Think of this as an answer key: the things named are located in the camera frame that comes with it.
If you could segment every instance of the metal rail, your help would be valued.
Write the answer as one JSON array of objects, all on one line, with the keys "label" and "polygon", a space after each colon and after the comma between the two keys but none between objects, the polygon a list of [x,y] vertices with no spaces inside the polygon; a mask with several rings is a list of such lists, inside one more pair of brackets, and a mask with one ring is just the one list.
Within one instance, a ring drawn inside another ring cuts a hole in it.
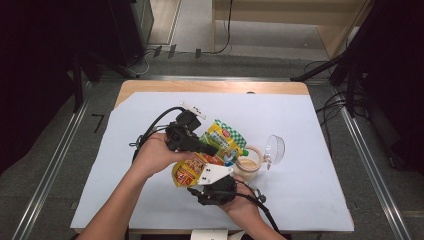
[{"label": "metal rail", "polygon": [[390,227],[392,228],[396,239],[412,239],[411,235],[409,234],[408,228],[406,227],[406,224],[402,218],[402,215],[396,205],[396,202],[393,199],[389,188],[384,182],[384,179],[381,176],[377,165],[375,164],[374,158],[372,157],[372,154],[368,149],[368,146],[365,142],[364,137],[362,136],[356,119],[350,117],[350,114],[348,113],[346,108],[343,108],[342,115],[350,131],[350,134],[352,135],[353,141],[356,145],[356,148],[358,149],[365,170],[368,173],[368,177],[370,178],[371,184],[374,187],[374,190],[381,203],[383,211],[386,214],[387,220],[390,224]]},{"label": "metal rail", "polygon": [[59,145],[57,146],[53,157],[51,158],[50,163],[47,166],[47,169],[44,172],[40,183],[38,184],[37,190],[29,201],[21,222],[19,223],[12,239],[28,239],[32,227],[34,226],[34,223],[41,212],[44,202],[47,199],[47,195],[49,194],[53,182],[59,172],[66,152],[68,151],[78,126],[81,123],[81,119],[84,116],[85,110],[87,109],[87,104],[92,92],[92,88],[93,86],[87,82],[85,86],[86,98],[78,112],[72,115],[72,118],[66,127],[65,133],[63,134]]}]

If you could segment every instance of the hand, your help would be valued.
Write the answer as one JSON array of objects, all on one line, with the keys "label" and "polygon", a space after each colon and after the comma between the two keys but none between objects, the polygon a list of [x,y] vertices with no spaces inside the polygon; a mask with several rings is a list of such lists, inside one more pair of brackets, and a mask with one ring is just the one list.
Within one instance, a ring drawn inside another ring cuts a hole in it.
[{"label": "hand", "polygon": [[[238,182],[238,193],[254,197],[252,191],[243,183],[240,183],[243,182],[241,177],[234,176],[234,179]],[[236,196],[233,201],[220,206],[220,208],[253,239],[285,239],[264,222],[259,214],[258,207],[244,197]]]},{"label": "hand", "polygon": [[141,146],[131,168],[145,173],[148,177],[162,171],[171,163],[187,160],[192,152],[173,152],[166,146],[166,134],[154,133]]},{"label": "hand", "polygon": [[[255,197],[251,190],[240,182],[244,180],[239,176],[234,176],[237,182],[237,192]],[[220,206],[225,213],[242,229],[246,230],[255,227],[254,224],[262,221],[258,207],[244,197],[236,196],[233,201]]]}]

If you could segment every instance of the yellow package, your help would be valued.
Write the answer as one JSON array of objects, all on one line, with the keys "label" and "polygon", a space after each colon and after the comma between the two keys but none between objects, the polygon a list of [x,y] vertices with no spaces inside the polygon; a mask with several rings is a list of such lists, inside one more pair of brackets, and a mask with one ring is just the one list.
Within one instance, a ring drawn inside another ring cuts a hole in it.
[{"label": "yellow package", "polygon": [[237,157],[243,154],[243,148],[246,146],[244,138],[220,120],[215,120],[200,140],[218,148],[218,152],[215,156],[195,153],[192,159],[176,163],[172,169],[172,178],[177,187],[196,185],[206,163],[233,165]]}]

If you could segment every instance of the person's left hand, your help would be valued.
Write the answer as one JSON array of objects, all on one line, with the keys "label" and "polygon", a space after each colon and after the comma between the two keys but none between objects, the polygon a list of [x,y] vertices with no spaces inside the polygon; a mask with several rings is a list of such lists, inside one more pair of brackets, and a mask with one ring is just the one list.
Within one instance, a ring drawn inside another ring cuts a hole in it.
[{"label": "person's left hand", "polygon": [[154,133],[141,146],[131,168],[145,173],[148,177],[162,171],[171,163],[187,160],[192,152],[174,152],[166,146],[166,134]]}]

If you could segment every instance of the forearm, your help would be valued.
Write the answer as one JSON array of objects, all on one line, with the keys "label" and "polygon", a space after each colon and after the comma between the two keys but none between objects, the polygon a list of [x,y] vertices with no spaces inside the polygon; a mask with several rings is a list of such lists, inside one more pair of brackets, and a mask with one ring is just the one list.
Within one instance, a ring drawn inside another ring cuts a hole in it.
[{"label": "forearm", "polygon": [[249,228],[245,229],[246,233],[249,234],[255,240],[277,240],[285,239],[281,234],[277,233],[265,222],[260,221],[254,225],[250,225]]},{"label": "forearm", "polygon": [[122,239],[147,178],[130,169],[78,239]]}]

